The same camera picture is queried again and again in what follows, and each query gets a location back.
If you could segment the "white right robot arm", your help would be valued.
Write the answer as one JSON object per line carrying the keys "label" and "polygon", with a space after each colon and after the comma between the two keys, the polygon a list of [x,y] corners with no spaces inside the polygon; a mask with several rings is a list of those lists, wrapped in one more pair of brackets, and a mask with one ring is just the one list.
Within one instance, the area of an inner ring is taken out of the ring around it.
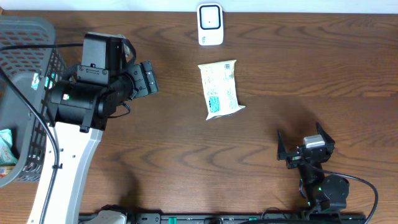
{"label": "white right robot arm", "polygon": [[280,132],[277,133],[277,160],[285,161],[288,169],[299,170],[299,192],[316,212],[339,212],[346,208],[349,182],[336,174],[325,175],[322,164],[327,162],[335,148],[335,141],[316,124],[317,134],[307,136],[296,151],[286,149]]}

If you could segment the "cream snack bag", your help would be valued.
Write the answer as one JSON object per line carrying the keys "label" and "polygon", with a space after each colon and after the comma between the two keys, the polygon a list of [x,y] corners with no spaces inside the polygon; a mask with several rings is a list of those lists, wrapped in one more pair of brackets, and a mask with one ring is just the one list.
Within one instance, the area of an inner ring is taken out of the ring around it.
{"label": "cream snack bag", "polygon": [[245,106],[238,103],[234,68],[236,60],[198,65],[208,116],[206,120],[229,116]]}

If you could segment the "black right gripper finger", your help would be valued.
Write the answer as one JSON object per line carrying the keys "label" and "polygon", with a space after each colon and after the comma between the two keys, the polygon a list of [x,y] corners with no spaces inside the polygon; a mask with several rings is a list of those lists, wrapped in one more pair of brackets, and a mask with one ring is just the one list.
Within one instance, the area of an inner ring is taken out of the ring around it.
{"label": "black right gripper finger", "polygon": [[316,122],[317,133],[320,134],[325,141],[325,146],[327,148],[334,148],[335,141],[333,138],[322,128],[319,122]]}
{"label": "black right gripper finger", "polygon": [[281,132],[277,130],[277,140],[278,140],[278,146],[277,146],[277,160],[286,160],[286,148],[284,144],[284,140],[282,138]]}

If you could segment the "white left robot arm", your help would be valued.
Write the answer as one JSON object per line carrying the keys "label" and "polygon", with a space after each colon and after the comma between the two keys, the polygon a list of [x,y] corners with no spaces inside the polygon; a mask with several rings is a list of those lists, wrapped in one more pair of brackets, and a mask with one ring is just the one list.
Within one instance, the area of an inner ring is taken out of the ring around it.
{"label": "white left robot arm", "polygon": [[88,170],[116,109],[159,90],[149,61],[123,35],[89,32],[76,80],[48,93],[45,159],[29,223],[77,223]]}

